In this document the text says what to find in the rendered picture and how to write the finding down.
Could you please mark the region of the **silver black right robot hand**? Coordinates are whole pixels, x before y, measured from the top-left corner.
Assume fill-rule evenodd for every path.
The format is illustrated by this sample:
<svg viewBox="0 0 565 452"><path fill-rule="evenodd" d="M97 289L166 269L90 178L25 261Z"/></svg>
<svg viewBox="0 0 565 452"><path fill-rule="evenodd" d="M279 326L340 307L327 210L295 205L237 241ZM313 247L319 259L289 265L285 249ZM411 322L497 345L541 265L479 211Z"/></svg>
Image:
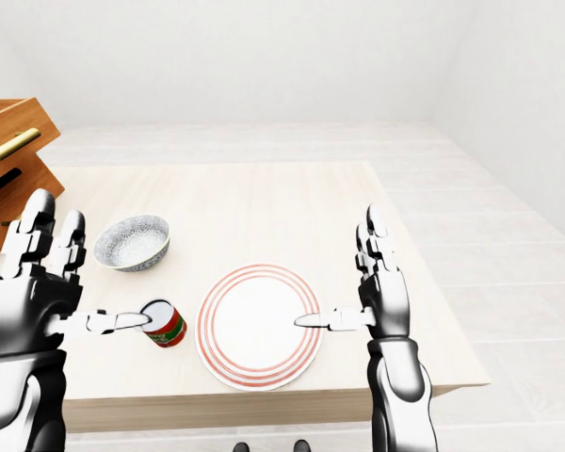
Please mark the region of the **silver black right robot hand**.
<svg viewBox="0 0 565 452"><path fill-rule="evenodd" d="M406 281L396 259L396 247L375 204L355 231L355 264L362 272L358 287L361 309L337 308L330 313L301 315L294 325L306 329L355 331L362 326L374 339L410 335L410 302Z"/></svg>

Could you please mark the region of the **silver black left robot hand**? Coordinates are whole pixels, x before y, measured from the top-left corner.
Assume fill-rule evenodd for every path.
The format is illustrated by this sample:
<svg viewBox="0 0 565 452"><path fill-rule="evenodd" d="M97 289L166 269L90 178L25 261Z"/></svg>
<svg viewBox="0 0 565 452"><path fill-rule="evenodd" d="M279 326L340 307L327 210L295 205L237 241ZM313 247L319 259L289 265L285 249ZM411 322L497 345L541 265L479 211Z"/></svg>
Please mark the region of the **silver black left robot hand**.
<svg viewBox="0 0 565 452"><path fill-rule="evenodd" d="M77 311L85 218L72 210L53 237L55 209L53 195L39 188L8 226L0 271L0 357L57 349L66 334L109 334L151 322L139 313Z"/></svg>

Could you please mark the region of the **patterned grey white bowl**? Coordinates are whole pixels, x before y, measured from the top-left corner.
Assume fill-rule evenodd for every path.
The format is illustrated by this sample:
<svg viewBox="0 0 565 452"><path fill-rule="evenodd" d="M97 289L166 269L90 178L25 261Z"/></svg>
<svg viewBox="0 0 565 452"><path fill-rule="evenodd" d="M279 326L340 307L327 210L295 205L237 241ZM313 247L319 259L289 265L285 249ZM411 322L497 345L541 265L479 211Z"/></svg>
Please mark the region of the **patterned grey white bowl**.
<svg viewBox="0 0 565 452"><path fill-rule="evenodd" d="M102 266L138 272L159 263L169 247L169 224L159 216L140 215L105 230L95 243L93 255Z"/></svg>

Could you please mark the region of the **white plate with red rings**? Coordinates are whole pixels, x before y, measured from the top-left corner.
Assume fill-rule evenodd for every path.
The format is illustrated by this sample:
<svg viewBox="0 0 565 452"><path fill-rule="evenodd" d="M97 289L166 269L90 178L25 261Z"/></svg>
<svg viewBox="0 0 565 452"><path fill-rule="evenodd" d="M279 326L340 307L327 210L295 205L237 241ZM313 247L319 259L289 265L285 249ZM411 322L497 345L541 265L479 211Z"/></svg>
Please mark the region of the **white plate with red rings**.
<svg viewBox="0 0 565 452"><path fill-rule="evenodd" d="M314 361L323 331L295 320L319 311L316 292L298 273L273 264L242 266L216 282L198 309L197 352L232 388L275 390Z"/></svg>

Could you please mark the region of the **wooden cabinet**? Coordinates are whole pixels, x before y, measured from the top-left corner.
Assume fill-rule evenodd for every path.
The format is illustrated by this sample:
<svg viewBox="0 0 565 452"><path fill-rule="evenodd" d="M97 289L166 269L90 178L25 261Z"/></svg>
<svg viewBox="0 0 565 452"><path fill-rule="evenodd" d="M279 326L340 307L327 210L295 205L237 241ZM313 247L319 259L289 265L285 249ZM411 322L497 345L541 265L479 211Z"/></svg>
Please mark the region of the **wooden cabinet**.
<svg viewBox="0 0 565 452"><path fill-rule="evenodd" d="M64 187L38 156L38 152L21 157L0 176L0 250L8 225L24 210L30 195L38 188L59 196Z"/></svg>

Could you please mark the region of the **red green printed tin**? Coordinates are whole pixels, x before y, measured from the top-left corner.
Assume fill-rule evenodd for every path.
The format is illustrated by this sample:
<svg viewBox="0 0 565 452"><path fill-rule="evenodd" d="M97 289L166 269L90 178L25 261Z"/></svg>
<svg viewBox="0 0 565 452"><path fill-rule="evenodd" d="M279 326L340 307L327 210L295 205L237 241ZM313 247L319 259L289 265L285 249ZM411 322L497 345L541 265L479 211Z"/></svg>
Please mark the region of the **red green printed tin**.
<svg viewBox="0 0 565 452"><path fill-rule="evenodd" d="M159 347L175 347L185 338L187 323L169 301L149 301L139 312L151 319L140 327L142 332Z"/></svg>

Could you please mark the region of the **open wooden drawer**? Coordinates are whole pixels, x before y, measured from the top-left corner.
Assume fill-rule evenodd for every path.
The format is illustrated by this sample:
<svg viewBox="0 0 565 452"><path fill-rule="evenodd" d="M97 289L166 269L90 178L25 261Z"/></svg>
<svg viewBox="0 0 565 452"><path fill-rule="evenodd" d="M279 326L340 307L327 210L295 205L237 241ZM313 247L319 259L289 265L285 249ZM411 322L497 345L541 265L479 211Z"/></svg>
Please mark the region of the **open wooden drawer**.
<svg viewBox="0 0 565 452"><path fill-rule="evenodd" d="M39 130L40 135L0 161L0 176L9 170L8 164L14 165L21 157L36 153L60 136L37 98L0 99L0 146L22 137L30 129Z"/></svg>

